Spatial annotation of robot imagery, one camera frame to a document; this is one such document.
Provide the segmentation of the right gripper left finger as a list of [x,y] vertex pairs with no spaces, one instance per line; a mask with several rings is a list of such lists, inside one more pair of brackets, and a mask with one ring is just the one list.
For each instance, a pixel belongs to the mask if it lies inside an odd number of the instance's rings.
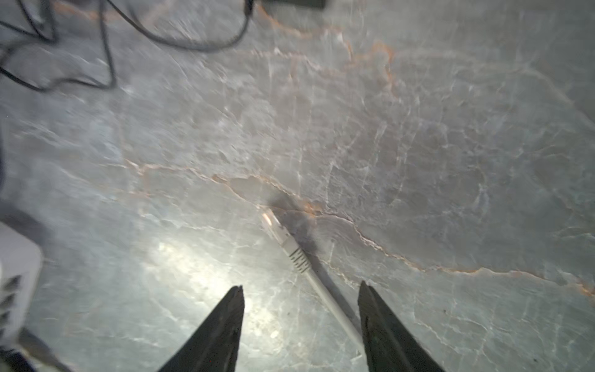
[[162,371],[233,372],[243,326],[243,288],[233,286]]

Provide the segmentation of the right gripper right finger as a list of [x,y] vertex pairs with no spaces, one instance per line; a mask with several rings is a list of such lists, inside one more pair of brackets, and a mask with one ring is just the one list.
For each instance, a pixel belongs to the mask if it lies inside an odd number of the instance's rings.
[[444,371],[412,336],[378,292],[364,281],[359,287],[358,306],[364,350],[370,371]]

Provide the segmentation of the white network switch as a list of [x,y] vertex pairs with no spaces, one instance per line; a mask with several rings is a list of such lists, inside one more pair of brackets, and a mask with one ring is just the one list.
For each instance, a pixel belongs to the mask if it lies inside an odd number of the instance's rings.
[[1,346],[17,344],[43,266],[37,244],[1,224]]

